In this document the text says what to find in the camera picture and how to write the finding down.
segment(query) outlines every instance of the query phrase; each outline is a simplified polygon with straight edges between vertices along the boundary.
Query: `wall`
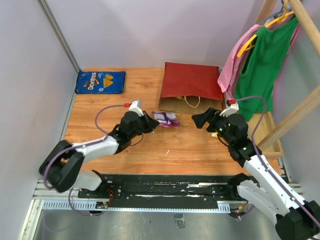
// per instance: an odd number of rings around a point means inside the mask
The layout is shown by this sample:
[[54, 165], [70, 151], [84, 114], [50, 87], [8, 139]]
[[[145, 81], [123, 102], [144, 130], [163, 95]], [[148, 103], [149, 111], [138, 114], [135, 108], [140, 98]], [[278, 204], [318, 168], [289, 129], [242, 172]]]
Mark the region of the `wall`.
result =
[[166, 61], [223, 67], [264, 0], [47, 3], [83, 69], [162, 67]]
[[2, 1], [0, 33], [0, 233], [15, 240], [38, 168], [60, 135], [76, 73], [37, 1]]
[[[320, 2], [305, 1], [304, 6], [320, 29]], [[320, 84], [319, 65], [319, 57], [301, 29], [275, 84], [273, 116], [276, 124]], [[320, 108], [317, 107], [281, 138], [285, 165], [293, 181], [301, 184], [308, 200], [314, 199], [318, 203], [320, 203], [319, 119]]]

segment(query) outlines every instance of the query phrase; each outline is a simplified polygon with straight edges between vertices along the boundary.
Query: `bag handle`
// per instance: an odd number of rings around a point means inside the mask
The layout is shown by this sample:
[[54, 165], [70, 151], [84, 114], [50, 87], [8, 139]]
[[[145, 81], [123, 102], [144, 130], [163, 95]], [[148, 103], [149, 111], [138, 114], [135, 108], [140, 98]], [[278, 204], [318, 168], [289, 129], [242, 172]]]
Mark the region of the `bag handle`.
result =
[[200, 104], [200, 97], [198, 96], [198, 98], [199, 98], [199, 101], [198, 101], [198, 103], [197, 103], [197, 105], [196, 106], [192, 106], [188, 101], [187, 101], [187, 96], [184, 96], [184, 100], [185, 100], [185, 102], [186, 102], [186, 104], [188, 104], [190, 107], [192, 107], [192, 108], [197, 108], [198, 106], [199, 106], [199, 104]]

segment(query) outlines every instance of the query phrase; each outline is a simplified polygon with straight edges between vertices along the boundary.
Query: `green tank top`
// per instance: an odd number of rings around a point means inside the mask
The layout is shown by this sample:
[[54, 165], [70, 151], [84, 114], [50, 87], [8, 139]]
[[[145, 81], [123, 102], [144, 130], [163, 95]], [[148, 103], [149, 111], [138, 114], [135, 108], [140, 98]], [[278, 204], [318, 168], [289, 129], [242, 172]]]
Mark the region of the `green tank top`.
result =
[[[298, 24], [298, 19], [294, 17], [275, 30], [262, 27], [255, 33], [257, 37], [252, 42], [255, 46], [249, 50], [235, 87], [236, 99], [254, 95], [263, 96], [267, 104], [266, 111], [273, 109], [274, 82]], [[247, 122], [254, 113], [261, 113], [264, 108], [263, 102], [258, 98], [240, 101], [238, 104], [239, 113]]]

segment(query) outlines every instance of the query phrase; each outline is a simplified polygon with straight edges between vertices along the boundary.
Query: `red paper bag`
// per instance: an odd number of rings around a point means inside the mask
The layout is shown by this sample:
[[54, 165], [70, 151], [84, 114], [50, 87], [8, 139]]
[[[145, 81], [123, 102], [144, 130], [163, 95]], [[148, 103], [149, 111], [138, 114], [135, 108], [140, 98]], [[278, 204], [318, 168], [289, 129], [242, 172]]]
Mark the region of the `red paper bag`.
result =
[[201, 114], [209, 107], [221, 110], [218, 77], [217, 66], [166, 62], [159, 109], [183, 114]]

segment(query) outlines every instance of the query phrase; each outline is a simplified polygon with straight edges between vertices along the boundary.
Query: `hanging clothes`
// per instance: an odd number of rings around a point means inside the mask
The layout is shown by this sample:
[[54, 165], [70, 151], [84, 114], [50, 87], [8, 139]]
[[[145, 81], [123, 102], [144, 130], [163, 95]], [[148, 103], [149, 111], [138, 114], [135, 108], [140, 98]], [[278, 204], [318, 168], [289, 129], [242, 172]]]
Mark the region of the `hanging clothes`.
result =
[[[298, 19], [294, 17], [275, 30], [262, 27], [255, 33], [257, 37], [252, 42], [255, 47], [249, 50], [236, 84], [236, 99], [255, 95], [263, 96], [267, 103], [266, 111], [273, 109], [274, 82], [281, 70], [298, 24]], [[260, 99], [241, 101], [238, 104], [239, 113], [247, 122], [254, 113], [261, 113], [264, 107]]]
[[[293, 18], [293, 15], [290, 15], [286, 18], [285, 21], [279, 24], [273, 24], [269, 27], [269, 30], [275, 30], [287, 22], [289, 22]], [[237, 57], [239, 50], [243, 47], [243, 45], [258, 31], [260, 28], [263, 28], [263, 25], [255, 24], [252, 26], [235, 44], [233, 49], [231, 50], [222, 72], [217, 80], [221, 90], [225, 93], [226, 99], [232, 99], [235, 97], [236, 85], [239, 79], [240, 71], [247, 59], [249, 51], [245, 51], [241, 57]], [[292, 35], [292, 40], [296, 36], [297, 31]]]

